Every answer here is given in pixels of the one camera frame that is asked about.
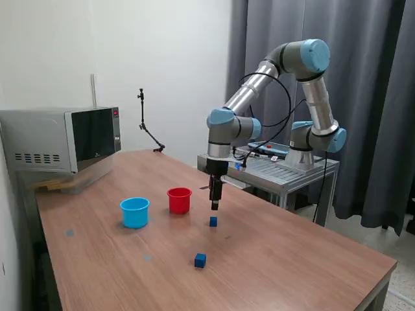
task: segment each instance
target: metal rod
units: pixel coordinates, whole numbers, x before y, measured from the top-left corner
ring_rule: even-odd
[[[96,81],[95,75],[91,73],[92,105],[94,108],[97,107],[97,92],[95,90]]]

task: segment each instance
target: electronic device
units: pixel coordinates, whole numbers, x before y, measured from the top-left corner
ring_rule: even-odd
[[[77,173],[121,150],[118,107],[0,111],[14,170]]]

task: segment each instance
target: microwave door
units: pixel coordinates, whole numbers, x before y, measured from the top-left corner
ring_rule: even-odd
[[[78,171],[115,153],[111,109],[72,113],[72,126]]]

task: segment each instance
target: white wall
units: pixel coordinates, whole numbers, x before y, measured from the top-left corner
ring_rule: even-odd
[[[0,109],[90,106],[96,73],[99,104],[120,107],[123,150],[156,147],[138,127],[143,87],[147,127],[166,154],[195,165],[206,117],[225,99],[230,18],[231,0],[3,0]],[[27,302],[25,222],[0,144],[2,310]]]
[[[9,107],[92,105],[95,44],[85,0],[2,0],[0,76]]]
[[[231,0],[91,0],[99,104],[119,106],[123,150],[155,148],[190,165],[206,152],[206,117],[223,105]]]
[[[0,109],[4,106],[5,100],[0,84]],[[30,305],[31,262],[26,262],[26,267],[21,269],[22,254],[25,254],[26,258],[30,256],[27,248],[30,243],[27,240],[27,228],[24,226],[25,217],[16,207],[0,140],[0,305],[2,310],[26,310]]]

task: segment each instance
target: floor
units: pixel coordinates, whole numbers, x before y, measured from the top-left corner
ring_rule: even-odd
[[[312,205],[300,209],[297,213],[311,220],[314,209],[315,206]],[[411,218],[407,215],[404,227]],[[326,227],[395,258],[398,264],[392,274],[389,287],[415,301],[415,235],[403,231],[401,236],[397,236],[391,228],[388,230],[364,228],[360,225],[360,216],[340,220],[336,218],[334,210],[329,213]],[[383,310],[415,311],[415,308],[388,293]]]

